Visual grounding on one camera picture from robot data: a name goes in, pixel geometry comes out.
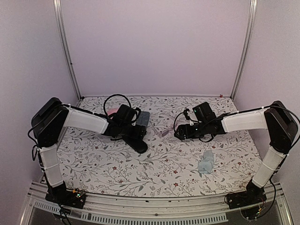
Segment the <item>leaf pattern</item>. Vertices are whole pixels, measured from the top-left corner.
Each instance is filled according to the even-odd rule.
[[[106,97],[87,97],[80,107],[103,113]],[[68,188],[92,193],[166,197],[227,193],[245,189],[261,159],[248,131],[218,135],[209,143],[180,141],[173,121],[186,107],[209,102],[216,115],[236,110],[229,98],[130,97],[132,106],[150,112],[144,141],[148,150],[138,154],[122,140],[86,130],[68,128],[58,149],[60,170]],[[126,104],[121,97],[107,102],[107,110]],[[187,123],[180,116],[176,125]],[[198,162],[212,150],[211,174],[199,174]]]

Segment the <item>pink object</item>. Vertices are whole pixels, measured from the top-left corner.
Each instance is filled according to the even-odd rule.
[[[108,115],[111,115],[111,114],[113,114],[113,113],[116,113],[116,112],[118,111],[118,109],[119,109],[119,108],[113,108],[113,109],[110,109],[110,110],[108,110],[107,114],[108,114]]]

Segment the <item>white enclosure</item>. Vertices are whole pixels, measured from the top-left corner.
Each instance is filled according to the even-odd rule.
[[[64,0],[82,95],[230,96],[250,1]]]
[[[119,161],[108,156],[105,170],[101,167],[103,177],[108,172],[116,173],[126,163],[139,168],[135,173],[145,172],[142,163],[154,158],[156,162],[148,164],[149,168],[163,171],[165,168],[159,168],[161,162],[157,158],[174,145],[170,148],[174,152],[168,154],[178,158],[176,163],[179,158],[185,160],[182,171],[172,167],[163,177],[163,173],[153,169],[149,174],[155,184],[135,186],[132,193],[136,196],[169,197],[168,190],[185,187],[188,179],[194,196],[198,192],[210,195],[243,189],[244,181],[252,178],[269,147],[269,134],[232,133],[232,136],[218,136],[200,148],[199,143],[189,142],[181,149],[171,135],[171,121],[177,115],[174,108],[179,108],[179,112],[187,105],[209,99],[220,115],[281,100],[300,116],[299,12],[300,1],[296,0],[3,1],[0,4],[0,188],[5,204],[0,207],[0,224],[17,224],[17,218],[8,212],[19,212],[31,181],[37,181],[41,174],[38,163],[31,161],[32,142],[26,133],[32,116],[50,97],[74,105],[85,96],[80,107],[101,112],[103,96],[122,93],[129,95],[138,107],[151,112],[156,126],[151,124],[149,134],[158,135],[158,121],[167,125],[170,132],[167,141],[146,137],[153,143],[148,154],[137,156],[128,148],[128,154],[118,156],[117,151],[113,156]],[[85,168],[77,171],[79,175],[74,180],[73,170],[77,166],[64,171],[72,163],[77,165],[76,160],[88,161],[91,169],[99,167],[95,159],[105,158],[101,154],[114,147],[109,139],[95,136],[90,141],[89,138],[88,132],[70,129],[62,138],[58,156],[60,163],[69,163],[64,168],[60,166],[64,179],[69,178],[68,187],[75,184],[100,195],[122,194],[110,189],[108,175],[106,184],[96,187],[92,182],[98,182],[98,175],[89,177]],[[96,156],[93,151],[101,151],[102,144],[106,148]],[[243,147],[239,152],[237,144]],[[226,154],[225,157],[219,154],[223,158],[215,163],[220,167],[214,171],[215,175],[224,166],[229,169],[223,177],[208,177],[208,180],[206,176],[200,179],[197,173],[189,173],[196,171],[193,166],[203,151],[194,155],[188,145]],[[294,224],[300,224],[299,160],[297,144],[274,177],[285,192]],[[171,163],[170,158],[163,158],[163,162]],[[237,182],[232,180],[235,169],[240,173],[235,178]],[[135,173],[130,175],[134,176],[134,182],[143,182]],[[207,185],[199,186],[195,180]],[[116,179],[114,185],[123,188],[125,181]],[[160,186],[164,192],[153,194]]]

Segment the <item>wire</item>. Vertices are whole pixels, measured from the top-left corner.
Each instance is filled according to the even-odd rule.
[[[201,140],[201,138],[199,138],[199,140],[203,143],[208,143],[208,142],[211,142],[212,140],[214,140],[214,138],[215,138],[214,135],[211,135],[211,138],[208,141],[203,141],[203,140]]]
[[[176,130],[175,130],[176,120],[177,120],[178,117],[179,117],[180,115],[182,115],[182,114],[183,114],[183,112],[179,113],[179,114],[176,116],[175,120],[174,120],[174,123],[173,123],[173,130],[174,130],[174,133],[176,133]]]
[[[66,219],[67,222],[69,223],[69,225],[72,225],[71,222],[70,222],[70,220],[69,220],[69,218],[67,217],[67,214],[65,213],[65,209],[61,205],[59,205],[59,204],[58,204],[58,206],[60,207],[60,220],[62,221],[62,223],[64,225],[67,225],[65,223],[65,221],[64,221],[64,219]]]
[[[32,150],[31,150],[31,157],[32,157],[32,160],[35,161],[36,160],[36,157],[37,157],[37,154],[38,154],[38,150],[36,150],[36,152],[34,153],[34,149],[35,148],[38,148],[38,146],[35,144],[33,147],[32,147]]]
[[[128,99],[125,95],[122,95],[122,94],[114,94],[114,95],[109,96],[109,97],[104,101],[104,103],[103,103],[103,111],[104,111],[104,113],[105,113],[106,116],[108,116],[108,114],[107,114],[105,105],[106,105],[106,103],[107,103],[107,101],[108,101],[109,99],[111,99],[112,97],[115,97],[115,96],[121,96],[121,97],[125,98],[126,101],[127,101],[128,104],[129,104],[129,107],[132,108],[129,99]]]

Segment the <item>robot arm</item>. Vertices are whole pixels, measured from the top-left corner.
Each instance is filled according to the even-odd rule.
[[[214,137],[238,130],[267,129],[269,131],[271,140],[269,150],[259,170],[248,183],[247,191],[227,195],[230,208],[266,200],[263,187],[284,162],[298,132],[298,126],[290,113],[285,110],[285,106],[280,101],[276,101],[266,108],[216,117],[209,104],[203,103],[194,107],[192,111],[186,109],[184,115],[190,123],[179,125],[174,134],[181,140],[201,139],[207,134]]]
[[[140,115],[141,111],[139,109],[121,105],[111,118],[110,116],[64,105],[58,98],[51,98],[31,121],[32,130],[37,141],[40,167],[45,173],[49,188],[46,199],[77,208],[82,208],[85,201],[84,192],[79,190],[70,192],[67,190],[60,173],[57,144],[63,128],[80,128],[114,138],[121,136],[129,146],[141,154],[148,148],[143,141],[147,125],[139,125],[138,121],[133,125],[133,122],[140,118]]]

